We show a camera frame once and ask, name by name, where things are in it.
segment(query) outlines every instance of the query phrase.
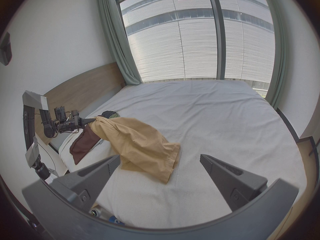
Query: wall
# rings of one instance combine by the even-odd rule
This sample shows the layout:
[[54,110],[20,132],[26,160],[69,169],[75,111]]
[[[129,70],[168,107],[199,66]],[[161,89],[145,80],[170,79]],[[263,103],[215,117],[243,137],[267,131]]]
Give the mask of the wall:
[[311,136],[316,124],[309,125],[320,94],[320,49],[302,10],[293,0],[279,0],[288,30],[287,78],[278,108],[299,138]]
[[[38,176],[25,159],[23,92],[45,94],[69,78],[113,61],[97,0],[26,0],[8,32],[12,60],[8,66],[0,65],[0,174],[27,207],[21,190]],[[40,154],[51,167],[41,147]]]

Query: floor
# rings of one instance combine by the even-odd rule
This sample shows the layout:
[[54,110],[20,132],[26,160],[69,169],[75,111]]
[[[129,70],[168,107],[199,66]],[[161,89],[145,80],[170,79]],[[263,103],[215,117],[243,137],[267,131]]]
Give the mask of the floor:
[[295,221],[299,214],[306,207],[316,185],[316,160],[314,154],[309,156],[312,146],[309,140],[297,143],[299,148],[304,169],[306,171],[306,190],[301,196],[301,198],[291,207],[290,211],[277,227],[277,229],[269,236],[267,240],[276,240],[278,239]]

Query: bed frame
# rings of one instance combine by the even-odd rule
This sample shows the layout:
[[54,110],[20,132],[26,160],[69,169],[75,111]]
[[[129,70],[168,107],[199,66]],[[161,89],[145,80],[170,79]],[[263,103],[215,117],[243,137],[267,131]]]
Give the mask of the bed frame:
[[[50,115],[54,119],[54,108],[64,106],[66,111],[82,111],[119,85],[124,87],[125,80],[117,63],[114,62],[70,78],[45,93],[44,96],[48,98]],[[36,134],[48,145],[50,139],[43,132],[40,116],[35,117],[34,124]]]

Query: mattress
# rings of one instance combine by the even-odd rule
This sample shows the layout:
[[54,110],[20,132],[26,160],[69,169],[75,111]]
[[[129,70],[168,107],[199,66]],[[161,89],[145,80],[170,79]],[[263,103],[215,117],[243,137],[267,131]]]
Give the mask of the mattress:
[[[126,86],[88,118],[117,111],[156,128],[169,142],[180,142],[179,162],[167,184],[142,172],[114,171],[97,203],[126,225],[177,228],[231,213],[199,162],[211,155],[268,179],[282,178],[299,188],[307,180],[302,158],[276,111],[243,81],[197,80]],[[115,153],[103,141],[74,165],[69,153],[80,133],[59,149],[70,172]]]

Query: robotic arm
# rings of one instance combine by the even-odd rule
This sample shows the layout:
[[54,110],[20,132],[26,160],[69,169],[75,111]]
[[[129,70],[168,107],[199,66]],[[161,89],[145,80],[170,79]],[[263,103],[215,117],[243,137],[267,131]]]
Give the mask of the robotic arm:
[[22,95],[23,101],[23,130],[26,142],[26,160],[29,167],[34,168],[38,176],[46,180],[53,170],[41,162],[38,140],[35,134],[35,108],[39,109],[43,124],[44,134],[47,138],[54,138],[58,133],[72,132],[76,129],[84,129],[87,123],[94,118],[83,119],[79,117],[77,110],[71,111],[71,118],[66,117],[64,106],[54,109],[56,119],[52,120],[48,107],[47,97],[26,90]]

